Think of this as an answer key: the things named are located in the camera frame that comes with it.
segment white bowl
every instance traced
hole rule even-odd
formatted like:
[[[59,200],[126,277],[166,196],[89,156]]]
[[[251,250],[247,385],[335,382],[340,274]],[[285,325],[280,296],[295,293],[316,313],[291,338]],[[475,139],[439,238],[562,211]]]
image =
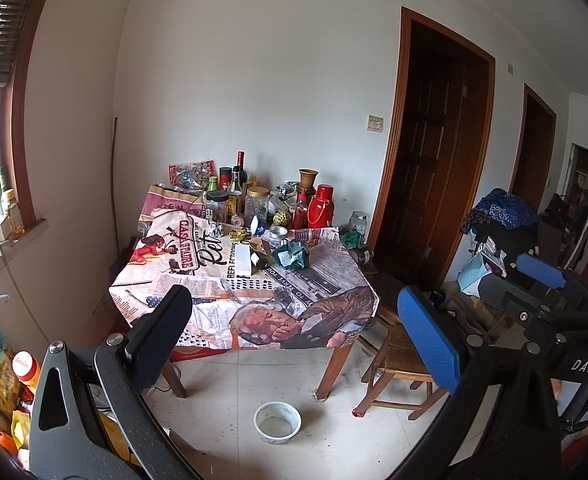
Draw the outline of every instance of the white bowl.
[[[298,410],[286,402],[263,404],[254,413],[254,427],[265,442],[285,444],[301,427]]]

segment brown vase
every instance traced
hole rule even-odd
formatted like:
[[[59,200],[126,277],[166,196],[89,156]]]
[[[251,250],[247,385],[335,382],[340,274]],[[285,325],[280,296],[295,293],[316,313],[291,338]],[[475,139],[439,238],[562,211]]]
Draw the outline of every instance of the brown vase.
[[[300,187],[304,189],[311,189],[314,187],[314,180],[318,171],[314,170],[298,170],[300,172]]]

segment red bottle cap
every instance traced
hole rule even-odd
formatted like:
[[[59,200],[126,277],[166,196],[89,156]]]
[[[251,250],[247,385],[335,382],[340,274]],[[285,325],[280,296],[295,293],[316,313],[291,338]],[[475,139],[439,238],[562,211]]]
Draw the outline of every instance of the red bottle cap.
[[[330,201],[333,195],[333,187],[327,186],[327,184],[321,184],[316,189],[316,198],[322,201]]]
[[[29,352],[18,352],[11,363],[16,377],[21,381],[30,381],[34,378],[38,363]]]

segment light switch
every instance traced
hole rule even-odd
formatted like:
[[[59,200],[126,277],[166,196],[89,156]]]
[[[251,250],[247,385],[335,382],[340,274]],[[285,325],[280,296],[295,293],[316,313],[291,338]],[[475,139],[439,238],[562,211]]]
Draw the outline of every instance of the light switch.
[[[383,133],[383,118],[370,115],[367,120],[367,130],[369,132],[376,132],[377,134]]]

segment window sill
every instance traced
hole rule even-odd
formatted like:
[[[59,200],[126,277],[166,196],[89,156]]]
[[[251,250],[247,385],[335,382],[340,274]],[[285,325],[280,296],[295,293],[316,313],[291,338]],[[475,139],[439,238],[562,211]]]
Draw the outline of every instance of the window sill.
[[[42,235],[49,228],[46,218],[38,220],[36,225],[25,232],[19,240],[15,242],[8,240],[0,244],[0,272],[11,260],[13,260],[20,251],[24,250],[36,238]]]

